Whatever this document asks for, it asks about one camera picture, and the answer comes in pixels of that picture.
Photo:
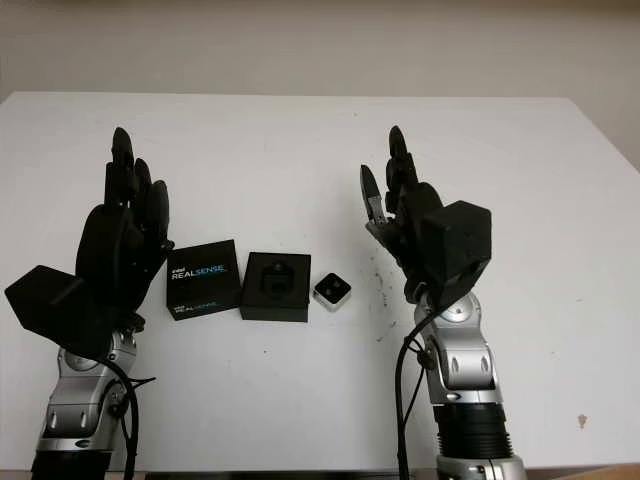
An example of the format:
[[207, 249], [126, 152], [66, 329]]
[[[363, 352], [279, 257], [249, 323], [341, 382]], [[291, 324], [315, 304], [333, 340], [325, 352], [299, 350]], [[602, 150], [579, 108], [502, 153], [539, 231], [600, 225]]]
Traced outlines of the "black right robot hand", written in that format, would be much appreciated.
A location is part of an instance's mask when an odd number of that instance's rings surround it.
[[428, 290], [417, 224], [428, 211], [441, 207], [442, 202], [432, 186], [418, 180], [413, 156], [397, 125], [389, 132], [389, 152], [384, 194], [371, 169], [360, 166], [360, 187], [368, 217], [366, 229], [395, 259], [406, 278], [405, 298], [417, 304]]

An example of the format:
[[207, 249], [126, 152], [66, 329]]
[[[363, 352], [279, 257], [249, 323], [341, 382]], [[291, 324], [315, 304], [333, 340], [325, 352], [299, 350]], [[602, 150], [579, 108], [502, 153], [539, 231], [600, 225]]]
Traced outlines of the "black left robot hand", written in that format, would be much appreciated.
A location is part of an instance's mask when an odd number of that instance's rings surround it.
[[141, 332], [137, 313], [152, 280], [174, 248], [168, 239], [169, 195], [136, 158], [128, 132], [115, 129], [105, 167], [104, 200], [88, 215], [75, 273], [90, 286], [117, 329]]

